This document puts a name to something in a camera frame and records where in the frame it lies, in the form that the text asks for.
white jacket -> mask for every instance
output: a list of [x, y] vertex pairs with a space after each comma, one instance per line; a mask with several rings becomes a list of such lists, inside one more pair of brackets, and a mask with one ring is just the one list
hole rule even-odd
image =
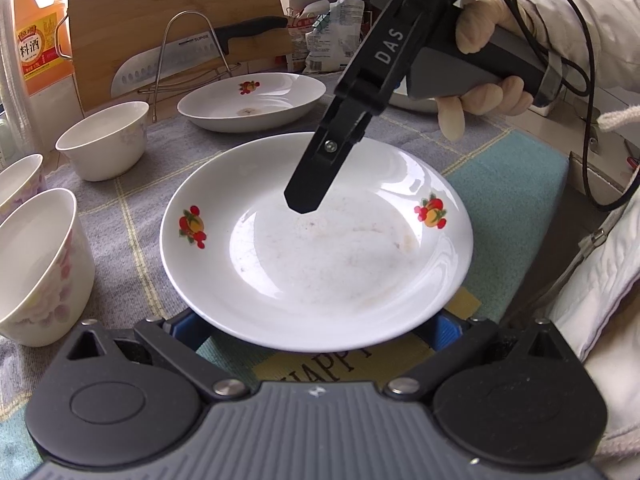
[[[596, 84], [640, 92], [640, 0], [574, 0], [587, 21], [596, 58]], [[540, 36], [588, 72], [580, 23], [565, 0], [519, 0]], [[580, 78], [571, 78], [583, 88]], [[610, 130], [640, 121], [640, 107], [604, 114]], [[584, 260], [546, 314], [558, 326], [600, 389], [609, 410], [596, 456], [611, 478], [640, 478], [640, 192], [612, 213], [604, 237], [584, 240]]]

ridged gray surface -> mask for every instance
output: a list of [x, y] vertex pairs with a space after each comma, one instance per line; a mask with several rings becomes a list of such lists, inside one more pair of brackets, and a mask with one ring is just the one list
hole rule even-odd
[[472, 463], [418, 404], [369, 383], [265, 383], [249, 400], [213, 407], [200, 429], [155, 463], [121, 472], [47, 463], [34, 480], [602, 480], [587, 465], [518, 474]]

ceramic plate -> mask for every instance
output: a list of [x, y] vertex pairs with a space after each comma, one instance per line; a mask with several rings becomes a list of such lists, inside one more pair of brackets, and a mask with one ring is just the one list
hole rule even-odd
[[178, 111], [212, 132], [258, 132], [298, 120], [325, 91], [324, 83], [300, 74], [241, 75], [198, 88], [180, 100]]
[[248, 142], [187, 178], [162, 218], [170, 281], [212, 325], [268, 348], [344, 351], [409, 332], [468, 271], [460, 197], [424, 162], [365, 138], [320, 208], [299, 215], [284, 189], [311, 137]]
[[406, 90], [406, 78], [402, 79], [400, 86], [391, 94], [389, 104], [403, 110], [412, 110], [414, 112], [422, 112], [425, 114], [438, 113], [438, 105], [435, 99], [411, 99]]

plate rim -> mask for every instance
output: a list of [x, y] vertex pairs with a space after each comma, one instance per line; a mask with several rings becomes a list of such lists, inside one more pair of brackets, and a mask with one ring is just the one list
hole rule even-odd
[[[414, 322], [412, 321], [412, 323], [410, 323], [410, 324], [412, 324], [413, 327], [409, 328], [408, 330], [406, 329], [406, 326], [408, 324], [404, 324], [404, 325], [400, 325], [399, 324], [398, 328], [396, 328], [395, 330], [390, 330], [389, 332], [386, 332], [384, 337], [380, 337], [380, 336], [379, 337], [373, 337], [373, 336], [362, 337], [358, 341], [349, 343], [348, 345], [344, 346], [343, 348], [339, 348], [339, 349], [336, 349], [334, 347], [329, 348], [327, 345], [325, 345], [325, 346], [309, 345], [309, 346], [306, 346], [304, 348], [301, 348], [301, 347], [296, 346], [296, 345], [283, 344], [281, 342], [279, 342], [277, 344], [273, 344], [271, 342], [267, 343], [266, 341], [261, 340], [260, 338], [255, 338], [255, 337], [252, 337], [252, 336], [247, 336], [245, 334], [241, 334], [241, 333], [238, 332], [238, 330], [235, 330], [235, 329], [233, 329], [231, 327], [225, 326], [224, 324], [222, 324], [220, 322], [216, 322], [213, 318], [211, 318], [207, 314], [203, 313], [203, 311], [201, 309], [199, 309], [199, 307], [195, 306], [193, 304], [193, 302], [190, 301], [186, 297], [186, 295], [183, 293], [182, 289], [175, 282], [174, 277], [172, 276], [170, 270], [168, 269], [166, 258], [165, 258], [165, 254], [164, 254], [164, 247], [163, 247], [164, 244], [162, 243], [162, 233], [164, 232], [164, 223], [165, 223], [165, 220], [167, 218], [167, 214], [168, 214], [169, 208], [170, 208], [171, 204], [173, 203], [175, 197], [178, 195], [178, 193], [180, 193], [180, 190], [182, 190], [182, 188], [187, 185], [188, 181], [190, 181], [192, 177], [194, 177], [200, 171], [204, 170], [204, 168], [206, 166], [211, 164], [217, 158], [219, 158], [221, 156], [225, 156], [227, 153], [231, 153], [231, 152], [233, 152], [233, 150], [237, 150], [239, 148], [242, 148], [243, 146], [247, 146], [249, 144], [259, 144], [260, 142], [268, 141], [269, 139], [272, 139], [273, 137], [309, 136], [311, 138], [313, 136], [313, 134], [314, 134], [314, 132], [288, 132], [288, 133], [284, 133], [284, 134], [278, 134], [276, 136], [261, 137], [260, 139], [250, 140], [249, 142], [244, 142], [242, 144], [239, 144], [238, 146], [232, 147], [229, 150], [226, 150], [226, 151], [224, 151], [222, 153], [214, 155], [210, 160], [204, 162], [199, 168], [196, 168], [196, 170], [194, 170], [180, 184], [180, 186], [178, 186], [178, 188], [172, 194], [171, 198], [169, 199], [169, 202], [167, 203], [167, 205], [166, 205], [166, 207], [164, 209], [164, 213], [162, 214], [162, 221], [160, 223], [160, 231], [159, 231], [159, 250], [160, 250], [160, 258], [161, 258], [161, 261], [162, 261], [162, 268], [164, 269], [164, 273], [167, 276], [167, 278], [169, 279], [170, 283], [172, 284], [172, 287], [174, 288], [174, 290], [178, 293], [178, 295], [182, 298], [182, 300], [187, 304], [187, 306], [191, 310], [193, 310], [199, 317], [201, 317], [203, 320], [205, 320], [211, 326], [215, 327], [216, 329], [220, 330], [221, 332], [224, 332], [224, 333], [226, 333], [226, 334], [228, 334], [230, 336], [233, 336], [233, 337], [235, 337], [235, 338], [237, 338], [237, 339], [239, 339], [241, 341], [244, 341], [244, 342], [247, 342], [247, 343], [251, 343], [251, 344], [256, 345], [256, 346], [260, 346], [262, 348], [267, 348], [267, 349], [271, 349], [271, 350], [275, 350], [275, 351], [296, 352], [296, 353], [327, 353], [327, 352], [339, 352], [339, 351], [353, 351], [353, 350], [356, 350], [356, 349], [368, 348], [370, 346], [375, 346], [375, 345], [379, 345], [379, 344], [382, 344], [382, 343], [385, 343], [385, 342], [388, 342], [388, 341], [392, 341], [393, 339], [396, 339], [396, 338], [398, 338], [400, 336], [408, 334], [409, 332], [412, 332], [415, 328], [419, 327], [420, 325], [422, 325], [423, 323], [425, 323], [429, 319], [431, 319], [433, 316], [435, 316], [437, 314], [437, 312], [435, 312], [435, 313], [433, 313], [433, 314], [431, 314], [431, 315], [429, 315], [427, 317], [419, 316], [419, 317], [422, 317], [422, 320], [418, 324], [414, 324]], [[460, 212], [465, 216], [465, 218], [466, 218], [466, 220], [468, 222], [468, 226], [469, 226], [471, 250], [470, 250], [468, 261], [465, 262], [461, 266], [461, 268], [464, 268], [464, 272], [461, 273], [461, 277], [460, 278], [452, 281], [450, 293], [447, 293], [447, 294], [444, 295], [444, 305], [442, 307], [442, 308], [444, 308], [446, 306], [446, 304], [449, 303], [450, 300], [452, 300], [452, 298], [456, 295], [456, 293], [458, 292], [458, 290], [462, 286], [462, 283], [464, 282], [465, 278], [468, 275], [468, 272], [469, 272], [469, 269], [471, 267], [471, 263], [472, 263], [472, 260], [473, 260], [474, 248], [475, 248], [474, 232], [473, 232], [473, 225], [471, 223], [471, 218], [469, 217], [468, 211], [466, 210], [466, 205], [463, 202], [463, 200], [460, 197], [460, 195], [458, 194], [458, 192], [450, 184], [450, 182], [439, 171], [437, 171], [434, 168], [432, 168], [431, 165], [427, 164], [426, 162], [424, 162], [420, 158], [416, 157], [415, 155], [412, 155], [411, 153], [406, 152], [405, 150], [402, 150], [401, 148], [393, 146], [393, 145], [391, 145], [391, 144], [389, 144], [387, 142], [382, 142], [380, 140], [371, 139], [369, 137], [363, 137], [363, 139], [360, 142], [363, 142], [363, 141], [364, 142], [372, 142], [372, 143], [375, 143], [375, 144], [384, 144], [385, 146], [388, 146], [388, 147], [393, 148], [395, 150], [398, 150], [398, 151], [400, 151], [402, 153], [405, 153], [408, 156], [410, 156], [411, 158], [413, 158], [414, 160], [417, 160], [418, 162], [420, 162], [421, 164], [423, 164], [427, 168], [429, 168], [431, 171], [433, 171], [433, 173], [435, 173], [437, 176], [439, 176], [444, 182], [446, 182], [446, 184], [449, 186], [449, 190], [452, 191], [455, 194], [457, 199], [460, 200], [460, 205], [462, 206], [462, 209], [460, 210]]]
[[322, 85], [323, 90], [322, 90], [322, 93], [320, 95], [318, 95], [317, 97], [313, 97], [312, 99], [309, 99], [309, 101], [307, 101], [305, 103], [302, 103], [300, 105], [294, 106], [293, 108], [286, 108], [284, 110], [272, 110], [270, 112], [262, 112], [262, 113], [255, 114], [255, 115], [250, 115], [250, 116], [201, 117], [201, 116], [190, 115], [190, 114], [187, 114], [184, 111], [180, 110], [180, 105], [187, 98], [189, 98], [190, 96], [192, 96], [196, 92], [203, 91], [205, 88], [210, 88], [211, 86], [217, 85], [218, 83], [222, 83], [222, 82], [226, 82], [226, 81], [233, 81], [233, 79], [244, 79], [244, 78], [247, 78], [248, 76], [258, 75], [258, 74], [237, 75], [237, 76], [234, 76], [234, 77], [228, 77], [228, 78], [225, 78], [225, 79], [220, 79], [218, 81], [214, 81], [213, 83], [209, 83], [207, 85], [201, 86], [200, 88], [196, 88], [195, 90], [189, 92], [187, 95], [185, 95], [182, 99], [180, 99], [178, 101], [176, 109], [178, 110], [178, 113], [180, 115], [182, 115], [183, 117], [186, 117], [187, 119], [190, 119], [190, 120], [196, 119], [196, 120], [199, 120], [199, 121], [236, 121], [236, 122], [238, 122], [238, 120], [246, 120], [247, 118], [266, 117], [266, 116], [273, 115], [273, 114], [281, 114], [281, 113], [286, 112], [286, 111], [295, 110], [296, 108], [302, 108], [302, 107], [308, 106], [310, 104], [313, 104], [313, 103], [319, 101], [322, 98], [322, 96], [324, 96], [326, 94], [326, 85], [322, 81], [320, 81], [319, 79], [316, 79], [314, 77], [309, 77], [308, 75], [305, 75], [305, 74], [291, 74], [289, 72], [263, 72], [263, 73], [260, 73], [259, 75], [262, 76], [262, 75], [269, 75], [269, 74], [296, 76], [295, 77], [296, 80], [299, 79], [299, 78], [306, 78], [306, 79], [309, 79], [311, 81], [315, 81], [315, 82], [319, 83], [320, 85]]

white sleeve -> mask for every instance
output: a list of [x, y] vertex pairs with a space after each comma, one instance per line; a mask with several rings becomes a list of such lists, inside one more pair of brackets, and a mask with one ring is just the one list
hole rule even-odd
[[[640, 92], [640, 0], [573, 0], [589, 27], [596, 62], [596, 85]], [[589, 73], [580, 21], [566, 0], [518, 0], [536, 28], [536, 37]], [[569, 78], [584, 88], [582, 78]]]

